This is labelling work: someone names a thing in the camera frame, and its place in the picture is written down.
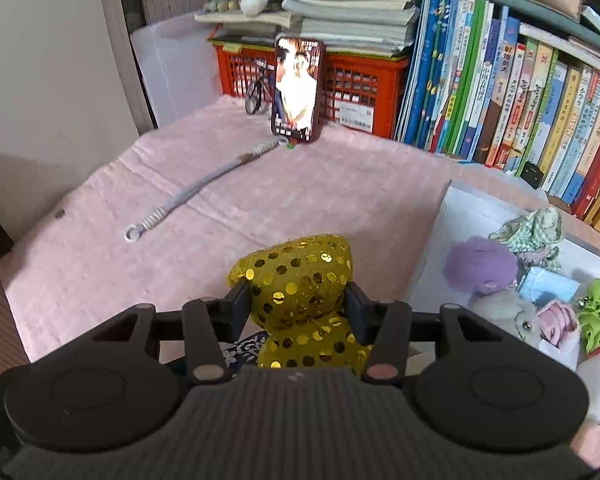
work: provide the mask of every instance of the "stack of books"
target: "stack of books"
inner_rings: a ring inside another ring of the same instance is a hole
[[[538,1],[423,0],[394,139],[521,176],[582,218],[600,188],[600,27]]]
[[[284,0],[302,18],[300,35],[322,40],[329,51],[396,56],[413,44],[417,0]]]

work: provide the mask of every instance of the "person on phone screen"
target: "person on phone screen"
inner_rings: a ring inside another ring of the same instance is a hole
[[[293,70],[286,70],[277,84],[289,123],[296,130],[311,129],[318,82],[308,72],[309,60],[296,52]]]

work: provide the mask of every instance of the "smartphone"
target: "smartphone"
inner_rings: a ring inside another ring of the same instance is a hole
[[[317,139],[318,91],[322,85],[324,44],[282,36],[276,41],[276,79],[271,131],[311,142]]]

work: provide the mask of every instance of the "white wall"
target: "white wall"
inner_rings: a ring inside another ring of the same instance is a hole
[[[0,222],[11,237],[137,138],[102,0],[0,0]]]

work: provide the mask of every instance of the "red basket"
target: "red basket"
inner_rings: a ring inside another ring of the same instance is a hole
[[[273,48],[226,44],[212,40],[218,56],[222,92],[243,97],[251,79],[258,75],[256,60],[275,65]],[[349,54],[325,56],[320,117],[340,120],[340,103],[373,108],[371,133],[391,137],[398,104],[402,101],[409,59],[376,59]]]

